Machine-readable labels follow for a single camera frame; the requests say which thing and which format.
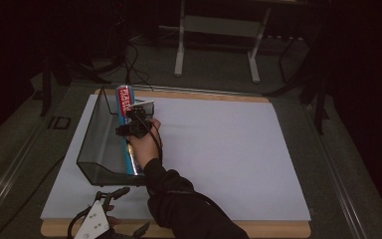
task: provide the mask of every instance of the table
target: table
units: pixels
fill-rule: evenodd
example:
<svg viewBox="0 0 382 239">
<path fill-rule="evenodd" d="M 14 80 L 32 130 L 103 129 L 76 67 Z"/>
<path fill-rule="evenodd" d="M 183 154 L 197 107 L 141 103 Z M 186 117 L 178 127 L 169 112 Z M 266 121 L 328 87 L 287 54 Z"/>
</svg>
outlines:
<svg viewBox="0 0 382 239">
<path fill-rule="evenodd" d="M 157 98 L 176 99 L 175 103 L 181 102 L 181 100 L 184 100 L 184 101 L 192 100 L 193 104 L 201 104 L 201 103 L 204 103 L 204 105 L 217 104 L 217 106 L 219 106 L 219 108 L 224 104 L 228 104 L 228 105 L 231 104 L 231 106 L 249 105 L 251 107 L 259 107 L 259 105 L 263 105 L 263 107 L 266 107 L 267 109 L 271 109 L 271 104 L 266 99 L 263 99 L 263 98 L 235 97 L 235 96 L 232 97 L 232 96 L 222 96 L 222 95 L 181 94 L 181 93 L 159 93 L 159 92 L 136 92 L 135 94 L 137 97 L 140 97 L 140 98 L 141 97 L 147 97 L 147 98 L 154 98 L 154 99 L 157 99 Z M 165 102 L 162 99 L 156 100 L 156 103 L 155 103 L 156 108 L 158 106 L 160 106 L 162 108 L 162 110 L 160 111 L 161 113 L 159 113 L 159 116 L 157 115 L 157 111 L 156 111 L 157 117 L 163 118 L 163 111 L 165 111 L 165 109 L 166 109 L 163 106 L 163 104 L 165 104 Z M 90 116 L 92 113 L 92 111 L 90 111 L 90 109 L 92 109 L 92 108 L 93 108 L 93 96 L 91 96 L 89 103 L 86 105 L 85 113 L 83 114 L 82 119 L 79 123 L 79 127 L 76 131 L 75 138 L 81 137 L 81 133 L 85 133 L 84 131 L 82 132 L 80 129 L 82 127 L 87 128 L 88 120 L 90 120 Z M 169 128 L 170 125 L 173 125 L 173 124 L 170 123 L 168 120 L 164 120 L 163 126 L 165 128 Z M 279 124 L 277 124 L 277 125 L 270 125 L 269 124 L 269 128 L 274 128 L 277 126 L 279 126 Z M 171 133 L 171 131 L 169 131 L 168 129 L 165 132 L 165 134 L 167 134 L 167 135 L 163 135 L 163 132 L 162 132 L 163 138 L 166 138 L 166 140 L 167 140 L 167 141 L 165 140 L 165 147 L 166 147 L 166 145 L 172 144 L 172 141 L 169 141 L 169 139 L 168 139 L 170 133 Z M 279 141 L 283 140 L 282 132 L 270 134 L 268 131 L 266 131 L 266 134 L 268 134 L 270 136 L 271 140 L 274 140 L 274 137 L 275 137 L 274 134 L 275 135 L 280 134 Z M 187 136 L 191 137 L 191 139 L 188 138 L 189 140 L 192 140 L 193 135 L 187 135 Z M 85 208 L 85 206 L 82 203 L 92 203 L 93 198 L 94 198 L 94 193 L 96 193 L 96 191 L 98 191 L 98 190 L 100 190 L 100 191 L 105 190 L 105 191 L 109 192 L 109 191 L 113 191 L 113 189 L 114 189 L 114 187 L 101 188 L 101 187 L 93 187 L 93 186 L 89 185 L 87 180 L 84 178 L 83 175 L 81 175 L 79 169 L 74 164 L 74 162 L 76 160 L 76 150 L 79 150 L 79 147 L 81 147 L 81 142 L 78 142 L 77 140 L 73 140 L 72 144 L 70 145 L 69 152 L 67 153 L 67 157 L 66 157 L 66 159 L 62 165 L 61 171 L 60 171 L 60 173 L 57 177 L 57 180 L 55 182 L 54 188 L 52 189 L 52 192 L 50 194 L 48 202 L 45 205 L 44 212 L 42 213 L 42 219 L 44 220 L 43 225 L 42 225 L 42 234 L 45 236 L 52 237 L 52 236 L 64 236 L 64 235 L 66 235 L 68 224 L 70 223 L 71 218 L 75 216 L 74 214 L 80 212 L 81 210 L 83 210 Z M 222 193 L 223 193 L 222 188 L 220 188 L 220 187 L 222 187 L 221 185 L 219 185 L 219 189 L 216 190 L 216 193 L 213 193 L 210 190 L 204 191 L 204 188 L 202 188 L 201 183 L 198 182 L 197 178 L 193 178 L 193 174 L 197 174 L 196 172 L 193 172 L 193 173 L 187 175 L 186 170 L 184 170 L 184 168 L 183 168 L 184 165 L 181 166 L 180 164 L 175 164 L 175 162 L 177 162 L 177 161 L 170 161 L 169 160 L 169 158 L 172 157 L 172 152 L 168 148 L 165 152 L 164 165 L 168 168 L 177 168 L 178 171 L 184 172 L 185 176 L 190 178 L 191 181 L 194 182 L 194 185 L 196 186 L 197 190 L 198 190 L 198 188 L 201 188 L 203 193 L 207 194 L 209 197 L 211 197 L 216 202 L 218 202 L 218 204 L 228 214 L 230 214 L 231 218 L 239 226 L 241 226 L 244 230 L 247 231 L 247 233 L 249 234 L 250 237 L 252 237 L 252 238 L 263 238 L 263 237 L 306 238 L 310 234 L 310 228 L 309 228 L 309 224 L 308 224 L 309 213 L 307 212 L 306 204 L 303 205 L 304 204 L 303 195 L 301 194 L 300 186 L 299 186 L 299 184 L 297 182 L 297 178 L 294 174 L 293 167 L 291 166 L 290 158 L 287 155 L 287 151 L 286 152 L 283 152 L 282 150 L 279 150 L 279 151 L 278 151 L 279 153 L 284 153 L 283 156 L 275 158 L 275 160 L 272 160 L 270 162 L 270 168 L 265 168 L 265 171 L 263 171 L 263 169 L 260 168 L 260 174 L 262 174 L 262 175 L 268 174 L 269 171 L 275 171 L 276 166 L 278 166 L 278 167 L 283 166 L 284 167 L 283 171 L 286 173 L 286 176 L 282 177 L 281 175 L 278 175 L 278 177 L 281 178 L 281 181 L 278 182 L 275 179 L 275 186 L 271 187 L 270 189 L 277 189 L 277 191 L 279 192 L 278 195 L 279 196 L 287 195 L 286 198 L 281 196 L 280 198 L 277 198 L 277 200 L 269 200 L 268 202 L 263 202 L 264 198 L 255 197 L 254 195 L 251 196 L 252 198 L 247 198 L 250 201 L 252 201 L 252 200 L 254 201 L 255 199 L 257 199 L 256 201 L 257 202 L 260 201 L 260 203 L 262 203 L 262 204 L 263 203 L 268 203 L 268 204 L 269 203 L 277 203 L 277 201 L 281 201 L 284 199 L 286 201 L 285 206 L 287 206 L 289 209 L 283 210 L 282 212 L 279 212 L 279 210 L 272 210 L 271 212 L 264 212 L 266 214 L 271 214 L 272 220 L 258 220 L 256 217 L 255 217 L 256 219 L 251 218 L 249 220 L 246 220 L 245 215 L 244 216 L 239 215 L 240 212 L 245 211 L 246 208 L 242 208 L 238 211 L 235 210 L 235 212 L 234 212 L 234 210 L 231 209 L 230 206 L 228 207 L 228 205 L 225 205 L 224 202 L 222 201 L 222 199 L 219 198 L 219 196 L 222 196 Z M 254 162 L 257 163 L 259 161 L 262 161 L 262 160 L 246 159 L 247 164 L 251 164 Z M 270 184 L 270 182 L 264 182 L 265 180 L 259 182 L 258 176 L 259 175 L 250 174 L 250 175 L 244 175 L 244 178 L 247 178 L 247 179 L 248 178 L 255 178 L 255 181 L 257 180 L 256 184 L 260 185 L 261 187 L 263 187 L 263 183 Z M 76 191 L 74 194 L 75 197 L 73 195 L 67 195 L 67 193 L 70 193 L 70 192 L 66 192 L 66 193 L 59 193 L 58 192 L 58 190 L 63 190 L 64 188 L 69 186 L 67 184 L 67 181 L 69 181 L 70 184 L 75 185 L 75 186 L 71 186 L 71 189 L 70 189 L 70 190 Z M 291 187 L 287 187 L 287 185 L 281 186 L 281 183 L 287 182 L 287 181 L 289 181 L 289 183 L 291 184 Z M 240 191 L 240 189 L 242 189 L 242 188 L 236 188 L 236 186 L 232 185 L 232 184 L 230 186 L 234 186 L 235 190 L 237 190 L 239 192 L 238 198 L 242 197 L 241 195 L 243 195 L 243 193 Z M 257 193 L 265 192 L 265 191 L 268 192 L 268 194 L 271 194 L 271 193 L 275 194 L 276 193 L 274 190 L 270 191 L 270 189 L 265 188 L 264 190 L 255 190 L 255 191 Z M 141 214 L 145 215 L 147 213 L 147 215 L 148 215 L 148 212 L 145 212 L 145 208 L 146 208 L 145 200 L 144 200 L 145 197 L 142 197 L 142 195 L 146 194 L 146 190 L 144 188 L 141 188 L 141 189 L 140 188 L 134 188 L 133 190 L 131 189 L 131 191 L 132 192 L 130 192 L 128 194 L 131 194 L 131 198 L 133 199 L 134 202 L 130 202 L 130 201 L 122 202 L 122 203 L 124 203 L 124 206 L 122 207 L 122 205 L 121 206 L 115 205 L 116 208 L 119 208 L 119 210 L 121 210 L 122 213 L 125 215 L 128 213 L 131 214 L 131 211 L 132 211 L 132 214 L 140 214 L 141 213 Z M 143 198 L 144 206 L 140 209 L 136 209 L 137 208 L 136 207 L 137 198 L 138 198 L 138 200 L 140 200 L 141 197 Z M 290 202 L 292 205 L 287 205 L 288 204 L 288 201 L 287 201 L 288 197 L 291 197 Z M 261 210 L 261 208 L 262 209 L 270 209 L 270 207 L 271 206 L 266 206 L 266 207 L 260 206 L 260 208 L 259 207 L 250 208 L 250 211 L 258 211 L 258 210 Z M 75 213 L 73 214 L 73 212 L 70 212 L 67 214 L 67 212 L 64 208 L 67 208 L 66 210 L 72 210 Z M 298 213 L 291 212 L 289 214 L 290 211 L 294 211 L 294 210 L 299 211 L 300 209 L 301 209 L 301 211 L 300 211 L 301 213 L 300 212 L 298 212 Z M 293 217 L 294 215 L 296 215 L 295 218 L 291 218 L 290 220 L 285 220 L 285 218 L 287 218 L 288 216 Z M 137 229 L 140 225 L 142 225 L 144 221 L 151 221 L 150 228 L 145 235 L 146 237 L 157 237 L 157 238 L 173 237 L 170 230 L 158 227 L 154 223 L 154 221 L 150 220 L 149 218 L 122 219 L 122 224 L 115 226 L 115 230 L 119 233 L 122 233 L 122 234 L 131 235 L 132 232 L 135 229 Z M 74 231 L 77 231 L 79 226 L 80 226 L 80 223 L 77 223 L 75 228 L 74 228 Z"/>
</svg>

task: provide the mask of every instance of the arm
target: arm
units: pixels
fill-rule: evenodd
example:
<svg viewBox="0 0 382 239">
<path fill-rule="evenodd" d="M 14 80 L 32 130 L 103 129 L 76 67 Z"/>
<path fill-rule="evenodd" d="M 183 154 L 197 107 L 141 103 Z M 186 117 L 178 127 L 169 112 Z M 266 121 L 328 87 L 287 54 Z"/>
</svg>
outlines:
<svg viewBox="0 0 382 239">
<path fill-rule="evenodd" d="M 159 121 L 154 124 L 160 127 Z M 194 186 L 177 171 L 166 171 L 157 158 L 157 148 L 151 136 L 129 140 L 144 170 L 150 192 L 148 207 L 159 226 L 171 228 L 176 238 L 248 238 L 243 229 L 205 200 L 188 194 L 166 194 L 172 190 L 194 191 Z"/>
</svg>

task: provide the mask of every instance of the hand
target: hand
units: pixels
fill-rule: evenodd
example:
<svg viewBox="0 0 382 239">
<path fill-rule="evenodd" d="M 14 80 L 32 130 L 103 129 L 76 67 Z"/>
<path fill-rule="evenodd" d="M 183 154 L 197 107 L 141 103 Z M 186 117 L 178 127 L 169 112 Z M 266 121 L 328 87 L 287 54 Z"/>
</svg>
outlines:
<svg viewBox="0 0 382 239">
<path fill-rule="evenodd" d="M 161 148 L 162 144 L 161 144 L 160 136 L 158 132 L 158 130 L 160 129 L 161 123 L 157 119 L 151 119 L 150 121 L 153 123 L 151 132 L 153 133 L 154 137 L 157 140 L 158 145 L 160 145 L 160 148 Z M 145 165 L 147 165 L 147 163 L 151 159 L 159 158 L 159 150 L 157 148 L 156 142 L 154 141 L 150 133 L 146 134 L 142 138 L 130 136 L 128 140 L 131 143 L 132 148 L 134 149 L 135 159 L 138 161 L 142 169 L 144 169 Z"/>
</svg>

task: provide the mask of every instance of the wooden table edge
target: wooden table edge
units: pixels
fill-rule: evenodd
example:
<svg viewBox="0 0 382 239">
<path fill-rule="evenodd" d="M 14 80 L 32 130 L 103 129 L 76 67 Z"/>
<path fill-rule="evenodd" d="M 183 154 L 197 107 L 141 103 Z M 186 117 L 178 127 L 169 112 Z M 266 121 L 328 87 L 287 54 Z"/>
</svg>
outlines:
<svg viewBox="0 0 382 239">
<path fill-rule="evenodd" d="M 104 89 L 109 96 L 114 95 L 113 89 Z M 191 99 L 191 100 L 206 100 L 206 101 L 227 101 L 227 102 L 248 102 L 248 103 L 269 103 L 269 99 L 263 97 L 245 97 L 236 95 L 224 95 L 213 93 L 182 93 L 182 92 L 152 92 L 152 91 L 134 91 L 136 97 L 147 98 L 168 98 L 168 99 Z"/>
<path fill-rule="evenodd" d="M 133 232 L 146 222 L 150 227 L 144 237 L 174 238 L 170 229 L 159 227 L 154 220 L 122 220 L 114 226 L 117 233 L 132 235 Z M 71 219 L 45 219 L 41 233 L 46 237 L 66 236 Z M 250 238 L 307 238 L 311 234 L 308 221 L 234 221 L 244 229 Z M 73 227 L 73 235 L 81 226 L 78 221 Z"/>
</svg>

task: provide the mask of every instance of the table leg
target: table leg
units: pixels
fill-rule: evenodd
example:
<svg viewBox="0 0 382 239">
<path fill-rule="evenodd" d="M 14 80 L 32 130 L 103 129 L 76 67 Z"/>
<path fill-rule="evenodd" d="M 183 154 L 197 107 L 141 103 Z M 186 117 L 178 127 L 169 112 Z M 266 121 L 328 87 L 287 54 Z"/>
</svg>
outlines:
<svg viewBox="0 0 382 239">
<path fill-rule="evenodd" d="M 182 66 L 184 64 L 184 18 L 185 18 L 185 0 L 181 2 L 181 18 L 179 20 L 179 46 L 176 54 L 175 76 L 182 76 Z"/>
<path fill-rule="evenodd" d="M 256 56 L 259 51 L 260 43 L 263 39 L 263 34 L 265 33 L 266 25 L 268 24 L 268 19 L 271 13 L 271 8 L 266 9 L 265 17 L 263 22 L 260 24 L 259 32 L 257 33 L 256 43 L 252 51 L 248 52 L 248 61 L 250 64 L 251 77 L 253 79 L 253 83 L 260 82 L 259 70 L 257 69 Z"/>
</svg>

